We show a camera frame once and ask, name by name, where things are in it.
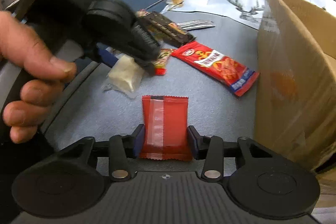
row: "finger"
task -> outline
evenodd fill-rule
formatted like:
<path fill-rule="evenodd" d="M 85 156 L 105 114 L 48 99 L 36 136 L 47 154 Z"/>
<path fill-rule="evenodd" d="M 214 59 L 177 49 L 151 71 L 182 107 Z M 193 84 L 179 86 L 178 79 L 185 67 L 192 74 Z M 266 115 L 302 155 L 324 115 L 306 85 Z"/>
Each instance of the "finger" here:
<path fill-rule="evenodd" d="M 34 30 L 11 16 L 0 12 L 0 53 L 36 78 L 70 81 L 76 65 L 52 55 Z"/>
<path fill-rule="evenodd" d="M 3 121 L 11 127 L 30 127 L 42 123 L 48 115 L 50 107 L 15 101 L 6 105 L 3 111 Z"/>
<path fill-rule="evenodd" d="M 14 143 L 24 143 L 29 141 L 35 135 L 36 131 L 37 126 L 12 127 L 9 136 Z"/>
<path fill-rule="evenodd" d="M 21 89 L 21 100 L 37 106 L 49 106 L 62 93 L 64 84 L 59 81 L 32 80 Z"/>

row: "black device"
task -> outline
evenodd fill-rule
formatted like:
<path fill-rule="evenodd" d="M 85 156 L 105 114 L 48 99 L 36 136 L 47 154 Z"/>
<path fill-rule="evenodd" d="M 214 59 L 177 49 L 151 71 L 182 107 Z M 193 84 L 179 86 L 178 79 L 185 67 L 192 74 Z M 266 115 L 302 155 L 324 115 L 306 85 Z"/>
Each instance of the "black device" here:
<path fill-rule="evenodd" d="M 247 137 L 224 142 L 188 127 L 196 172 L 137 172 L 144 125 L 132 135 L 95 142 L 85 137 L 19 174 L 12 195 L 24 210 L 12 223 L 318 223 L 315 176 Z M 96 170 L 109 158 L 109 176 Z M 223 158 L 237 170 L 224 177 Z"/>
<path fill-rule="evenodd" d="M 83 57 L 104 62 L 96 43 L 102 42 L 132 57 L 149 73 L 160 52 L 160 44 L 121 0 L 19 0 L 10 5 L 18 20 L 32 26 L 53 53 L 67 39 L 83 48 Z M 21 87 L 32 77 L 4 60 L 0 63 L 0 108 L 20 99 Z M 9 139 L 9 127 L 0 119 L 0 143 Z"/>

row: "brown cardboard box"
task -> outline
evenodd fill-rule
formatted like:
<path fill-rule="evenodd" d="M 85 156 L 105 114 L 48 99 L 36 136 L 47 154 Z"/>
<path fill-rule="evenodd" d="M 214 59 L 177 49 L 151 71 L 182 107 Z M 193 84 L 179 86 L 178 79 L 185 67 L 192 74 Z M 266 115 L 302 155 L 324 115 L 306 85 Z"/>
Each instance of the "brown cardboard box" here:
<path fill-rule="evenodd" d="M 336 18 L 304 0 L 267 0 L 257 42 L 255 140 L 315 170 L 336 152 Z M 335 206 L 336 169 L 318 178 L 334 200 L 322 206 Z"/>

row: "beige wrapped snack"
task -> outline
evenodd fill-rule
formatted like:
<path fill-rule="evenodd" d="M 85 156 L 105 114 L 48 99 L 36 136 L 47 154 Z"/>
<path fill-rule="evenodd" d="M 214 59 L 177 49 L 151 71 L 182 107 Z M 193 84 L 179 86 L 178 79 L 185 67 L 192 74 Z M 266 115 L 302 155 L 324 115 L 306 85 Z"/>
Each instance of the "beige wrapped snack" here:
<path fill-rule="evenodd" d="M 131 98 L 136 96 L 144 69 L 135 63 L 134 58 L 123 55 L 110 70 L 108 77 L 111 87 L 120 90 Z"/>

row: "red packet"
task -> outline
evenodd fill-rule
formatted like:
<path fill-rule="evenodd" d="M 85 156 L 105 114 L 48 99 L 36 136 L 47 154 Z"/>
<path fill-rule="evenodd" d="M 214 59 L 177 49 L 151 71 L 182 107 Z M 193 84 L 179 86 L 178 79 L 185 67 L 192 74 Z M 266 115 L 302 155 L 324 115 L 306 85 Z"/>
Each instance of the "red packet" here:
<path fill-rule="evenodd" d="M 140 158 L 190 161 L 187 141 L 188 97 L 143 96 L 146 128 Z"/>
<path fill-rule="evenodd" d="M 258 72 L 197 41 L 178 48 L 171 55 L 226 84 L 237 96 L 247 92 L 259 76 Z"/>

